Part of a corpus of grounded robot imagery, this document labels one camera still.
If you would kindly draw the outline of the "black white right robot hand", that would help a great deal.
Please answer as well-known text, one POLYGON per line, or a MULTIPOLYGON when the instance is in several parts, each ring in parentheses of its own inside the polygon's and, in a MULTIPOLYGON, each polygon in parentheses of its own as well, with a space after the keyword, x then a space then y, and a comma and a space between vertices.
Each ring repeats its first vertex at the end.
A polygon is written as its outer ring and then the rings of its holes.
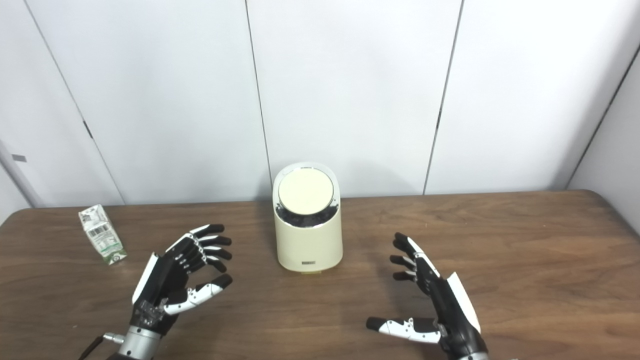
POLYGON ((392 244, 404 255, 391 255, 390 261, 406 267, 393 279, 414 282, 432 302, 435 317, 368 317, 366 328, 410 342, 437 344, 449 360, 487 360, 489 349, 478 316, 457 272, 441 276, 425 251, 405 234, 396 232, 392 244))

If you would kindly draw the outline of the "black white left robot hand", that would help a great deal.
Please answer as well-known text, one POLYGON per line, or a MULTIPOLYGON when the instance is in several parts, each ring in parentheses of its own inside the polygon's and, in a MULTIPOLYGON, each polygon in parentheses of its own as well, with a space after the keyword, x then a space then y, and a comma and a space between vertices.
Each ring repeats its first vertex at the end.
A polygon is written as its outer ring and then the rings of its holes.
POLYGON ((202 305, 233 282, 223 263, 233 258, 225 249, 233 242, 222 235, 224 230, 223 224, 193 228, 163 254, 151 254, 132 296, 131 326, 165 337, 181 313, 202 305), (190 275, 207 266, 221 275, 189 287, 190 275))

